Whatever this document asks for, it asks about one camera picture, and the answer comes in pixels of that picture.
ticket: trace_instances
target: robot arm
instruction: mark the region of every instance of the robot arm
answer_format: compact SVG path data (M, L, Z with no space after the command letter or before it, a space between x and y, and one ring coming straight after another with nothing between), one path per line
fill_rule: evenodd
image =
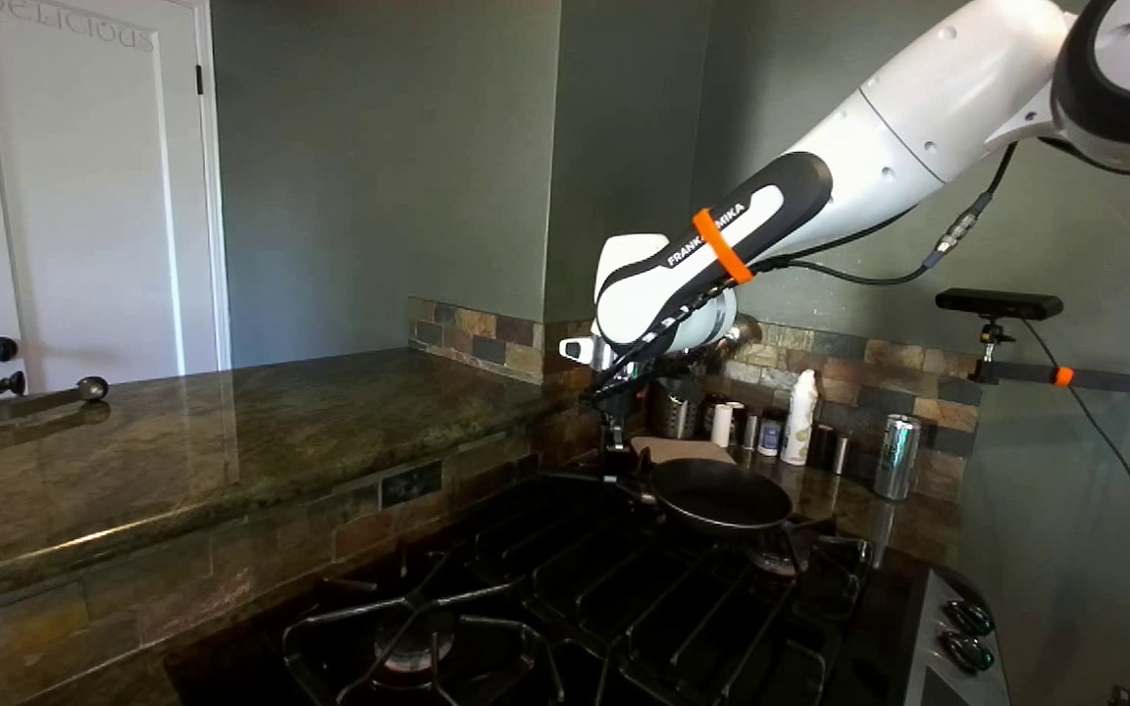
M878 67L787 154L694 214L694 237L611 237L594 322L562 356L639 382L724 339L751 267L898 221L997 150L1044 139L1130 174L1130 0L969 0Z

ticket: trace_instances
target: white door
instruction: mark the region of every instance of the white door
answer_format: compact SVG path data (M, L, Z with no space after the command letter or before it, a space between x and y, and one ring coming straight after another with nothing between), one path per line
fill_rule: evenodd
M0 0L0 377L227 367L206 56L206 0Z

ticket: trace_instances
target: canister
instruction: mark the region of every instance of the canister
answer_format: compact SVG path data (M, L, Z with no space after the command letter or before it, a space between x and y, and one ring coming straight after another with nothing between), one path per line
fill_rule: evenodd
M882 425L882 446L869 484L878 497L906 497L914 492L916 443L920 443L920 420L890 412Z

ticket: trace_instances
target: orange band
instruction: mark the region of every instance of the orange band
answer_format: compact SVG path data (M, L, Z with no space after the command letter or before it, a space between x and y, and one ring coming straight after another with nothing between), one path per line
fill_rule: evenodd
M696 212L690 214L690 225L694 225L694 237L712 246L721 271L724 271L736 288L751 284L751 271L729 251L729 242L721 241L716 221L710 214L710 208L696 208Z
M1060 366L1060 367L1052 371L1052 384L1069 390L1069 384L1073 384L1073 367Z

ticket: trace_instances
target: gas stove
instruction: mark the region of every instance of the gas stove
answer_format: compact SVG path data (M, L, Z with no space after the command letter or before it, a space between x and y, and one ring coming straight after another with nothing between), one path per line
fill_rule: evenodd
M829 522L702 532L536 473L443 536L172 658L182 703L910 703L928 566Z

